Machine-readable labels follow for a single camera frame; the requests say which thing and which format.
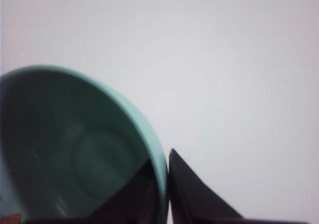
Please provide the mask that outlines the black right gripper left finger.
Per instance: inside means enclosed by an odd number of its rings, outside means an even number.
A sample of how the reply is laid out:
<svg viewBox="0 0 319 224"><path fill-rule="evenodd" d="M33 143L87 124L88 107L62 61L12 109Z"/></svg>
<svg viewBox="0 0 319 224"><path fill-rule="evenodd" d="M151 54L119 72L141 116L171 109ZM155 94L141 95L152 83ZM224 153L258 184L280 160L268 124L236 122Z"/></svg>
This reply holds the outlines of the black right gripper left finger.
<svg viewBox="0 0 319 224"><path fill-rule="evenodd" d="M158 185L147 159L129 182L88 218L85 224L156 224L159 217Z"/></svg>

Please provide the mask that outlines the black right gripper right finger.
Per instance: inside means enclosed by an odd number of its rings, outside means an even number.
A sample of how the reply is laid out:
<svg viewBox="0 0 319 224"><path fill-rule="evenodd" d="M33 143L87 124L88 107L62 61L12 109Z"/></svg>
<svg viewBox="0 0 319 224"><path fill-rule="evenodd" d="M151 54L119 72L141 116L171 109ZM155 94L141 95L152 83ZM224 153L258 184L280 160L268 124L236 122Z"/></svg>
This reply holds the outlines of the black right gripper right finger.
<svg viewBox="0 0 319 224"><path fill-rule="evenodd" d="M169 198L174 224L229 224L245 219L210 189L175 149L169 154Z"/></svg>

